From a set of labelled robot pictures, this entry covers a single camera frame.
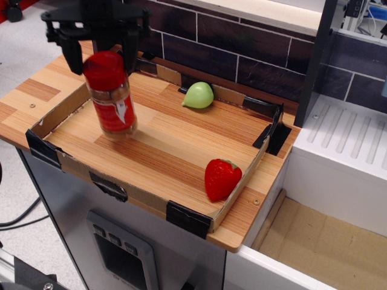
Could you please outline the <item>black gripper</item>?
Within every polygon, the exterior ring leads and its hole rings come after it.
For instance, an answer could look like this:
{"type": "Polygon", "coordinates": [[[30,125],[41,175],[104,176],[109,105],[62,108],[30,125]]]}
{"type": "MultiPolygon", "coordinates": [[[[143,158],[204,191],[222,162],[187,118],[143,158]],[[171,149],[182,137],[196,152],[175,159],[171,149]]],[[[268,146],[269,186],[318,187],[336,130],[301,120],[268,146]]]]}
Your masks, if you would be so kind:
{"type": "Polygon", "coordinates": [[[81,40],[107,40],[122,44],[125,70],[135,67],[139,38],[149,37],[151,28],[147,8],[120,1],[75,1],[44,12],[47,39],[62,47],[70,70],[83,74],[81,40]]]}

